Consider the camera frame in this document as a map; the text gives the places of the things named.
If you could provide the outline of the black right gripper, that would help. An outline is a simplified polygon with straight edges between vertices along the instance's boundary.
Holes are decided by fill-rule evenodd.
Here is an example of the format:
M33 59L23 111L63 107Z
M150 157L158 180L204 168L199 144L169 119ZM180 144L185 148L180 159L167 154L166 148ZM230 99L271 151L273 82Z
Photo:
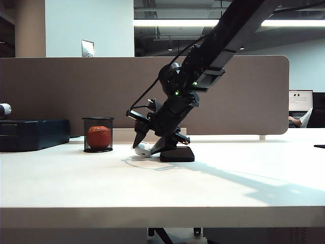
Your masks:
M179 133L178 125L188 113L199 106L200 98L196 92L189 92L183 97L169 97L161 105L156 100L146 116L135 113L136 136L133 148L136 148L146 137L149 130L153 130L160 139L151 149L151 154L174 150L176 143L189 144L190 139Z

